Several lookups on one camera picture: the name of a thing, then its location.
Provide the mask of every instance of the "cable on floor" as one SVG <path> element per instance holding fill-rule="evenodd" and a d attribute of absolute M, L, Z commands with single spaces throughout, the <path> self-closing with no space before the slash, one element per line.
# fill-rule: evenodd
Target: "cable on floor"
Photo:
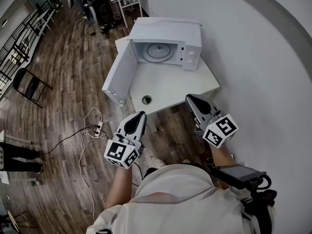
<path fill-rule="evenodd" d="M 84 118 L 84 126 L 86 126 L 86 118 L 88 117 L 88 115 L 91 113 L 91 111 L 92 111 L 93 109 L 96 109 L 96 110 L 101 114 L 101 122 L 103 122 L 103 115 L 102 115 L 102 113 L 101 113 L 96 107 L 93 107 L 93 108 L 91 108 L 91 110 L 89 111 L 89 113 L 88 113 L 88 114 L 86 115 L 86 117 Z M 80 177 L 81 177 L 82 181 L 84 182 L 84 184 L 87 186 L 87 188 L 88 188 L 89 191 L 90 191 L 90 195 L 91 195 L 91 199 L 92 199 L 92 203 L 93 203 L 93 214 L 92 214 L 92 218 L 93 218 L 93 220 L 94 220 L 94 222 L 95 222 L 94 215 L 95 215 L 96 210 L 95 210 L 95 204 L 94 204 L 93 194 L 92 194 L 91 188 L 90 188 L 90 186 L 88 185 L 87 181 L 82 177 L 82 168 L 81 168 L 81 165 L 80 165 L 81 158 L 82 158 L 82 156 L 83 156 L 84 151 L 86 150 L 86 146 L 85 146 L 84 141 L 83 141 L 83 134 L 85 134 L 85 135 L 87 135 L 87 136 L 90 136 L 91 138 L 102 138 L 102 139 L 108 139 L 108 134 L 104 132 L 103 135 L 100 135 L 99 137 L 96 137 L 96 136 L 92 136 L 91 134 L 89 134 L 89 133 L 86 132 L 86 131 L 81 132 L 81 140 L 82 140 L 82 144 L 83 144 L 83 150 L 82 150 L 82 153 L 81 153 L 81 155 L 80 155 L 79 162 L 78 162 L 78 164 L 79 164 L 79 169 L 80 169 Z"/>
<path fill-rule="evenodd" d="M 80 130 L 78 130 L 78 131 L 75 132 L 74 134 L 70 135 L 69 137 L 66 137 L 66 138 L 63 139 L 63 140 L 61 140 L 58 144 L 55 145 L 55 147 L 54 147 L 52 150 L 48 151 L 47 153 L 42 154 L 42 156 L 43 156 L 43 155 L 46 155 L 46 154 L 49 154 L 50 152 L 52 152 L 52 151 L 53 151 L 54 149 L 56 149 L 56 147 L 57 147 L 59 144 L 61 144 L 64 140 L 67 140 L 67 139 L 71 138 L 72 136 L 76 135 L 77 133 L 79 133 L 80 131 L 85 130 L 85 129 L 87 129 L 87 128 L 91 128 L 91 127 L 98 127 L 98 125 L 92 125 L 92 126 L 88 126 L 88 127 L 85 126 L 84 128 L 81 128 Z"/>
<path fill-rule="evenodd" d="M 89 29 L 91 26 L 92 26 L 92 28 L 93 28 L 93 32 L 92 32 L 91 34 L 89 34 L 88 29 Z M 93 23 L 91 23 L 91 24 L 89 25 L 89 27 L 86 29 L 86 32 L 87 32 L 87 34 L 90 35 L 90 36 L 94 36 L 94 35 L 96 34 L 96 31 L 94 30 Z"/>
<path fill-rule="evenodd" d="M 141 170 L 140 166 L 139 166 L 137 163 L 135 163 L 135 162 L 133 162 L 133 163 L 140 169 L 141 178 L 142 178 L 142 180 L 143 180 L 143 173 L 142 173 L 142 170 Z"/>

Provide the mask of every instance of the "table hole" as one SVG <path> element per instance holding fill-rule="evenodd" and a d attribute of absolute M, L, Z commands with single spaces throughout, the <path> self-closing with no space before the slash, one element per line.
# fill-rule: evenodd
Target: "table hole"
<path fill-rule="evenodd" d="M 142 103 L 144 104 L 144 105 L 148 105 L 148 104 L 150 104 L 152 102 L 152 97 L 150 97 L 150 96 L 143 96 L 143 98 L 142 98 Z"/>

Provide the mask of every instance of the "black pants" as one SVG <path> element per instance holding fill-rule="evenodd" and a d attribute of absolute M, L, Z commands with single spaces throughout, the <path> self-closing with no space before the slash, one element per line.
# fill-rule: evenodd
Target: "black pants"
<path fill-rule="evenodd" d="M 35 172 L 38 173 L 42 165 L 39 163 L 22 162 L 13 158 L 35 159 L 39 156 L 39 152 L 30 150 L 25 147 L 14 146 L 8 143 L 0 142 L 3 148 L 4 171 L 8 172 Z"/>
<path fill-rule="evenodd" d="M 97 22 L 100 26 L 114 23 L 114 15 L 109 1 L 110 0 L 95 0 L 92 3 L 97 15 Z"/>
<path fill-rule="evenodd" d="M 196 167 L 198 167 L 198 168 L 200 168 L 200 169 L 203 169 L 205 172 L 207 172 L 200 164 L 197 164 L 197 163 L 181 163 L 181 164 L 183 164 L 183 165 L 190 165 L 190 166 L 196 166 Z M 147 176 L 147 175 L 149 175 L 149 174 L 151 174 L 151 173 L 153 173 L 154 171 L 157 171 L 158 169 L 157 168 L 154 168 L 154 167 L 151 167 L 151 168 L 149 168 L 149 169 L 147 169 L 147 171 L 146 171 L 146 174 L 144 175 L 144 178 Z"/>

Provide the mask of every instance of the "table leg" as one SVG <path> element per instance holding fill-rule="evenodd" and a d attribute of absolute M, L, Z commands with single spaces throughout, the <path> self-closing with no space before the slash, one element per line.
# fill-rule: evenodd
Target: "table leg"
<path fill-rule="evenodd" d="M 10 178 L 10 182 L 31 182 L 31 181 L 35 181 L 37 182 L 37 178 L 33 177 L 29 177 L 29 178 Z"/>
<path fill-rule="evenodd" d="M 138 0 L 138 6 L 140 7 L 141 17 L 143 17 L 142 7 L 141 7 L 141 0 Z"/>
<path fill-rule="evenodd" d="M 128 28 L 128 24 L 127 24 L 127 21 L 126 21 L 126 18 L 125 18 L 125 14 L 123 13 L 120 0 L 118 0 L 118 3 L 119 3 L 120 10 L 121 10 L 123 21 L 125 22 L 126 28 Z"/>
<path fill-rule="evenodd" d="M 44 21 L 44 23 L 46 23 L 46 24 L 47 24 L 48 29 L 49 29 L 49 30 L 51 30 L 51 29 L 50 29 L 50 27 L 49 27 L 49 25 L 48 25 L 48 22 Z"/>
<path fill-rule="evenodd" d="M 131 0 L 128 0 L 128 2 L 129 2 L 129 3 L 132 3 Z M 133 5 L 131 5 L 131 9 L 132 9 L 132 11 L 133 11 Z"/>
<path fill-rule="evenodd" d="M 148 115 L 146 123 L 150 127 L 152 133 L 156 133 L 158 131 L 154 124 L 154 115 Z"/>
<path fill-rule="evenodd" d="M 114 4 L 116 6 L 117 12 L 119 13 L 119 8 L 118 8 L 118 5 L 117 5 L 117 1 Z"/>
<path fill-rule="evenodd" d="M 24 143 L 27 143 L 27 144 L 31 144 L 31 141 L 26 140 L 26 139 L 17 138 L 17 137 L 11 136 L 11 135 L 5 135 L 5 137 L 9 138 L 9 139 L 12 139 L 12 140 L 19 141 L 19 142 L 24 142 Z"/>

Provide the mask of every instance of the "white cable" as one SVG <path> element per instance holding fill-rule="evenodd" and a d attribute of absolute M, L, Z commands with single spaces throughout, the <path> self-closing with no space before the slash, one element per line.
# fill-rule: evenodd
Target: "white cable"
<path fill-rule="evenodd" d="M 88 115 L 91 113 L 91 111 L 92 111 L 93 109 L 96 109 L 96 110 L 101 114 L 101 122 L 103 122 L 103 115 L 102 115 L 102 113 L 101 113 L 96 107 L 93 107 L 93 108 L 91 108 L 90 112 L 89 112 L 89 113 L 86 115 L 86 117 L 84 118 L 84 128 L 86 127 L 86 118 L 88 117 Z M 103 135 L 101 135 L 101 136 L 99 136 L 99 137 L 95 137 L 95 136 L 92 136 L 91 134 L 89 134 L 89 133 L 86 132 L 86 131 L 81 132 L 81 140 L 82 140 L 82 144 L 83 144 L 83 150 L 82 150 L 82 153 L 81 153 L 81 155 L 80 155 L 79 163 L 78 163 L 78 164 L 79 164 L 79 169 L 80 169 L 80 177 L 81 177 L 81 179 L 83 180 L 84 184 L 87 186 L 87 188 L 88 188 L 89 191 L 90 191 L 90 195 L 91 195 L 91 199 L 92 199 L 92 203 L 93 203 L 93 214 L 92 214 L 92 218 L 93 218 L 93 221 L 95 222 L 94 215 L 95 215 L 96 210 L 95 210 L 95 204 L 94 204 L 94 199 L 93 199 L 92 191 L 91 191 L 90 186 L 88 185 L 87 181 L 85 181 L 85 179 L 82 177 L 82 169 L 81 169 L 81 166 L 80 166 L 80 162 L 81 162 L 82 155 L 83 155 L 84 151 L 86 150 L 86 146 L 85 146 L 84 141 L 83 141 L 83 134 L 85 134 L 85 135 L 87 135 L 87 136 L 90 136 L 90 137 L 92 137 L 92 138 L 102 138 L 102 139 L 108 139 L 108 136 L 107 136 L 107 134 L 103 134 Z"/>
<path fill-rule="evenodd" d="M 133 8 L 133 10 L 132 10 L 132 9 L 125 9 L 125 10 L 123 10 L 123 11 L 127 11 L 127 10 L 133 11 L 133 10 L 139 10 L 139 9 L 138 9 L 138 8 Z M 121 15 L 119 14 L 119 12 L 113 12 L 113 14 L 116 14 L 116 15 L 114 16 L 114 19 L 116 19 L 116 20 L 121 19 Z"/>

